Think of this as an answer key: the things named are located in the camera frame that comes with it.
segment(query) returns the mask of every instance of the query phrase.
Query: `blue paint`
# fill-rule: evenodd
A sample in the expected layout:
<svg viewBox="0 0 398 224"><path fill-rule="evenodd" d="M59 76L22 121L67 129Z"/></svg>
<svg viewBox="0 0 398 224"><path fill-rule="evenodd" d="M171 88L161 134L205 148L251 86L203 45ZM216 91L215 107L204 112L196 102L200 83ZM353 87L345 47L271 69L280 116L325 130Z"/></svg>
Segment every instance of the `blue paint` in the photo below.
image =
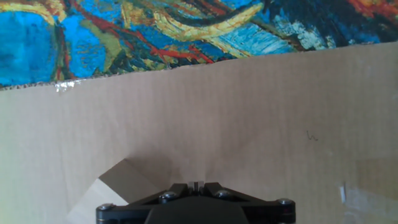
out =
<svg viewBox="0 0 398 224"><path fill-rule="evenodd" d="M178 10L177 12L178 12L180 15L182 15L183 17L186 17L186 18L189 18L189 19L202 19L202 18L205 18L205 17L206 17L206 15L204 15L203 13L200 13L199 16L194 16L194 15L191 15L191 14L189 14L189 13L186 13L186 12L183 11L183 10Z"/></svg>
<svg viewBox="0 0 398 224"><path fill-rule="evenodd" d="M80 78L92 76L97 68L102 72L106 58L104 45L90 30L80 25L83 19L83 16L75 14L62 22L70 48L70 71Z"/></svg>
<svg viewBox="0 0 398 224"><path fill-rule="evenodd" d="M178 49L188 49L188 46L192 44L192 42L181 42L179 40L175 40L162 34L154 27L140 26L138 29L141 34L143 34L143 36L158 49L165 49L171 45Z"/></svg>
<svg viewBox="0 0 398 224"><path fill-rule="evenodd" d="M36 14L0 13L0 83L49 82L57 58L53 34Z"/></svg>
<svg viewBox="0 0 398 224"><path fill-rule="evenodd" d="M123 0L84 0L80 5L94 16L108 22L121 23L121 3Z"/></svg>
<svg viewBox="0 0 398 224"><path fill-rule="evenodd" d="M212 44L203 42L203 41L195 41L195 46L205 55L209 55L213 61L217 62L222 58L233 59L236 58L230 54L224 53L219 48L215 47Z"/></svg>
<svg viewBox="0 0 398 224"><path fill-rule="evenodd" d="M232 47L249 52L252 55L280 54L292 52L291 46L284 40L264 32L254 24L246 24L222 35L220 39Z"/></svg>
<svg viewBox="0 0 398 224"><path fill-rule="evenodd" d="M286 20L289 20L289 18L285 15L285 11L283 8L280 9L279 16Z"/></svg>
<svg viewBox="0 0 398 224"><path fill-rule="evenodd" d="M348 27L341 22L336 22L336 24L346 40L353 39L356 43L372 42L378 44L381 42L376 34L367 34L363 31L361 32L357 27Z"/></svg>
<svg viewBox="0 0 398 224"><path fill-rule="evenodd" d="M271 13L269 12L269 9L266 10L266 13L262 13L262 11L258 12L254 17L256 19L260 19L263 22L265 22L266 24L270 24L271 23L271 17L270 17Z"/></svg>
<svg viewBox="0 0 398 224"><path fill-rule="evenodd" d="M248 4L260 3L260 0L221 0L220 2L231 9L239 9L240 7L247 6Z"/></svg>

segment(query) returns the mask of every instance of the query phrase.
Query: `red brushstroke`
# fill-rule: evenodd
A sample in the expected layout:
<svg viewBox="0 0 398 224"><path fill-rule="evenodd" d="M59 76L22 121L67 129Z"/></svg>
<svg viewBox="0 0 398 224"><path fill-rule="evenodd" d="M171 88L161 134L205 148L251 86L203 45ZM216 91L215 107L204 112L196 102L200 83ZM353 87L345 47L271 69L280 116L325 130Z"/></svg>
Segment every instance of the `red brushstroke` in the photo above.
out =
<svg viewBox="0 0 398 224"><path fill-rule="evenodd" d="M179 10L181 10L181 11L183 11L183 12L185 12L185 13L191 15L191 16L195 15L194 12L190 11L186 7L180 6L179 4L173 4L173 7L176 8L176 9L179 9Z"/></svg>
<svg viewBox="0 0 398 224"><path fill-rule="evenodd" d="M56 79L61 80L61 67L60 66L58 66L58 68L57 68Z"/></svg>
<svg viewBox="0 0 398 224"><path fill-rule="evenodd" d="M60 29L60 36L61 36L61 47L63 50L63 66L65 66L65 68L68 71L68 75L70 76L71 79L75 79L76 76L70 71L69 68L69 53L68 53L68 47L67 47L67 43L65 42L65 34L63 33L63 29Z"/></svg>
<svg viewBox="0 0 398 224"><path fill-rule="evenodd" d="M199 51L199 49L197 49L195 46L190 45L189 46L189 50L195 52L197 55L199 55L199 57L201 57L203 60L205 60L207 63L214 63L214 61L212 61L212 59L208 58L206 55L204 55L203 53L201 53Z"/></svg>
<svg viewBox="0 0 398 224"><path fill-rule="evenodd" d="M398 15L398 1L389 3L386 0L364 1L364 0L348 0L355 9L363 16L374 18L374 14L382 15L393 23L397 23L396 15Z"/></svg>
<svg viewBox="0 0 398 224"><path fill-rule="evenodd" d="M85 18L90 20L95 26L97 26L102 31L109 32L109 33L113 34L115 37L117 37L118 39L123 39L123 38L121 38L121 36L119 35L119 33L117 31L137 37L139 40L143 41L143 43L145 43L150 48L150 54L158 55L164 61L164 63L167 63L166 59L164 59L164 55L167 55L169 57L176 57L176 58L190 57L190 58L194 58L197 60L199 58L202 58L207 63L214 62L210 58L208 58L206 55L202 54L198 49L196 49L196 51L195 51L195 53L197 53L198 55L194 55L193 53L181 53L181 52L177 52L177 51L158 49L157 47L155 47L151 43L149 43L148 40L138 30L131 31L131 30L123 29L111 22L108 22L104 19L101 19L97 16L90 14L85 9L83 9L83 7L81 7L75 0L70 0L70 2L71 2L71 5L74 6L77 11L79 11L81 14L83 14ZM126 40L123 40L123 42L131 50L134 49L134 46L130 42L128 42Z"/></svg>
<svg viewBox="0 0 398 224"><path fill-rule="evenodd" d="M207 7L208 9L210 9L211 11L217 13L218 15L225 15L226 11L223 9L219 9L217 7L215 7L214 5L208 3L207 1L204 0L199 0L205 7Z"/></svg>
<svg viewBox="0 0 398 224"><path fill-rule="evenodd" d="M214 3L215 3L218 7L220 7L222 10L224 10L224 11L231 10L228 6L224 5L220 0L213 0L213 1L214 1Z"/></svg>
<svg viewBox="0 0 398 224"><path fill-rule="evenodd" d="M195 59L195 60L199 60L199 59L203 59L206 61L206 63L214 63L214 61L212 61L212 59L208 58L206 55L202 54L198 49L195 49L194 54L191 52L179 52L176 50L163 50L163 49L159 49L158 50L158 54L162 54L162 55L166 55L169 57L174 57L174 58L189 58L189 59Z"/></svg>

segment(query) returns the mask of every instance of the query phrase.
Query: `colorful painting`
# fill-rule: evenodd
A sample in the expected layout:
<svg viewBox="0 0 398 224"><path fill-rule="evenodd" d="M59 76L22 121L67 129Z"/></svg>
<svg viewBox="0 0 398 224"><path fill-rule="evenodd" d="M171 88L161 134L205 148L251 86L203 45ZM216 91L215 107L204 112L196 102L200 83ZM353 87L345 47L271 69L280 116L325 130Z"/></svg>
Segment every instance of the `colorful painting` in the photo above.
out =
<svg viewBox="0 0 398 224"><path fill-rule="evenodd" d="M398 0L0 0L0 86L398 40Z"/></svg>

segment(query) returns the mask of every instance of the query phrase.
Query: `painted canvas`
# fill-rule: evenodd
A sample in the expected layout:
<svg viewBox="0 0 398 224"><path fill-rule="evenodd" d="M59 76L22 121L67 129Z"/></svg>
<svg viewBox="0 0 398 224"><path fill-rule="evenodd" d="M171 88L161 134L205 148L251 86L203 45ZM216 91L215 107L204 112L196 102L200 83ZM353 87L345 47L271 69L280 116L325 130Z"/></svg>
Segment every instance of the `painted canvas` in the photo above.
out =
<svg viewBox="0 0 398 224"><path fill-rule="evenodd" d="M398 40L398 0L0 0L0 86Z"/></svg>

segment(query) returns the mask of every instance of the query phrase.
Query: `cardboard sheet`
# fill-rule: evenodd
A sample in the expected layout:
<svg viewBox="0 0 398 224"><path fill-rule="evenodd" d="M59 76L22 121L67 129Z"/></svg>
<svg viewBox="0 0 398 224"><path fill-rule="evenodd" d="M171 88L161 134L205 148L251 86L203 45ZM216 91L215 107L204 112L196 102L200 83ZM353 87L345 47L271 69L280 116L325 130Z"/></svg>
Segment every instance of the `cardboard sheet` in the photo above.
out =
<svg viewBox="0 0 398 224"><path fill-rule="evenodd" d="M0 223L62 223L124 158L159 189L291 198L298 223L397 222L397 74L394 43L0 92Z"/></svg>

